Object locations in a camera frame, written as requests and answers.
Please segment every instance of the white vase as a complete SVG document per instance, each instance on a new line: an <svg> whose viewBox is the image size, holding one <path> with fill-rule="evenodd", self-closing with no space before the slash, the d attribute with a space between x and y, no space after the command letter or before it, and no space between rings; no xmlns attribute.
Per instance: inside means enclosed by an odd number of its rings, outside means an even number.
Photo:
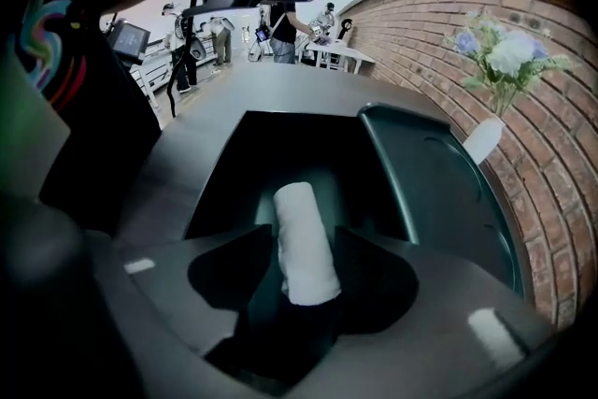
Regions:
<svg viewBox="0 0 598 399"><path fill-rule="evenodd" d="M498 117L483 121L463 142L463 147L476 164L481 164L501 141L505 124Z"/></svg>

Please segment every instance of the white towel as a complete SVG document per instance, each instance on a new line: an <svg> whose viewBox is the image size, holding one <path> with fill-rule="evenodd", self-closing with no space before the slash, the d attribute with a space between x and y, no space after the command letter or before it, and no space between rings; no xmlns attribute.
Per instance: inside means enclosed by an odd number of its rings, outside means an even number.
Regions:
<svg viewBox="0 0 598 399"><path fill-rule="evenodd" d="M276 192L278 262L282 292L299 306L316 306L340 294L333 254L309 183L292 183Z"/></svg>

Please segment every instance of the table leg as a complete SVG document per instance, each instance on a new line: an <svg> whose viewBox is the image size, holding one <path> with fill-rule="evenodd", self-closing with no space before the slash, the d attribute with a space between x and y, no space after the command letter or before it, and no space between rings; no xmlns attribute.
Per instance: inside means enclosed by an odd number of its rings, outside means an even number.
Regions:
<svg viewBox="0 0 598 399"><path fill-rule="evenodd" d="M149 102L151 103L151 106L157 108L158 102L156 102L156 97L153 94L153 90L150 87L150 83L146 80L146 76L143 75L143 72L141 70L139 70L138 72L139 76L141 77L141 81L143 82L143 86L146 89L146 95L149 97Z"/></svg>

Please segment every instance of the white flower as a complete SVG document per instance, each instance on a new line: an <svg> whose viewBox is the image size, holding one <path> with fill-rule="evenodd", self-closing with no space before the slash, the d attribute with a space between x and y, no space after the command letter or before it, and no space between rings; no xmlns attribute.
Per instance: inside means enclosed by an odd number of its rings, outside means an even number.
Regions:
<svg viewBox="0 0 598 399"><path fill-rule="evenodd" d="M509 32L494 46L488 62L494 71L511 77L519 74L520 67L534 57L534 38L521 31Z"/></svg>

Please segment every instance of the red brick wall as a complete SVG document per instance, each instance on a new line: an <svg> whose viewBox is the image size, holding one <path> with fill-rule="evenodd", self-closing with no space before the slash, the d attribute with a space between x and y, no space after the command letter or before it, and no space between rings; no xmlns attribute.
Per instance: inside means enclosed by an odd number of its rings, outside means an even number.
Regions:
<svg viewBox="0 0 598 399"><path fill-rule="evenodd" d="M350 45L377 61L371 77L424 93L470 133L491 115L489 98L462 87L477 68L449 50L443 34L483 6L538 38L548 28L548 51L575 63L571 72L546 74L507 111L488 160L529 252L535 305L564 327L596 282L598 221L598 53L571 0L365 0L344 17L353 19Z"/></svg>

